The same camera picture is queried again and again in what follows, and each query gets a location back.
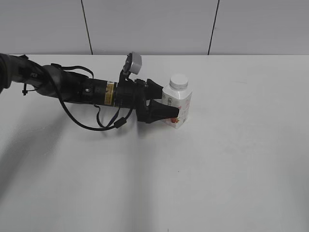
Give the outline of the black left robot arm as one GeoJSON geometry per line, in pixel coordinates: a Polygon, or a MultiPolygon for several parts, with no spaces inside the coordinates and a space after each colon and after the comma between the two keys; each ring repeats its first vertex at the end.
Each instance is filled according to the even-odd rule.
{"type": "Polygon", "coordinates": [[[8,89],[12,82],[31,85],[37,93],[57,98],[62,103],[90,104],[95,107],[109,106],[135,111],[139,122],[153,123],[162,119],[176,118],[177,107],[158,102],[163,88],[151,79],[132,80],[142,66],[141,55],[131,52],[119,74],[118,82],[100,80],[76,73],[76,69],[91,73],[83,66],[61,66],[52,63],[41,66],[26,55],[0,56],[0,88],[8,89]]]}

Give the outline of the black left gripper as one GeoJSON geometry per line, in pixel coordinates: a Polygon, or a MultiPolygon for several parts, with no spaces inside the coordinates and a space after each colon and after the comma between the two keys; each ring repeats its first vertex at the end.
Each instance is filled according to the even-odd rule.
{"type": "Polygon", "coordinates": [[[162,99],[163,87],[151,79],[146,81],[141,79],[120,78],[115,97],[115,106],[119,108],[128,108],[129,112],[125,117],[115,121],[115,124],[125,124],[136,110],[137,120],[150,124],[151,121],[176,118],[179,114],[179,108],[164,105],[155,100],[162,99]]]}

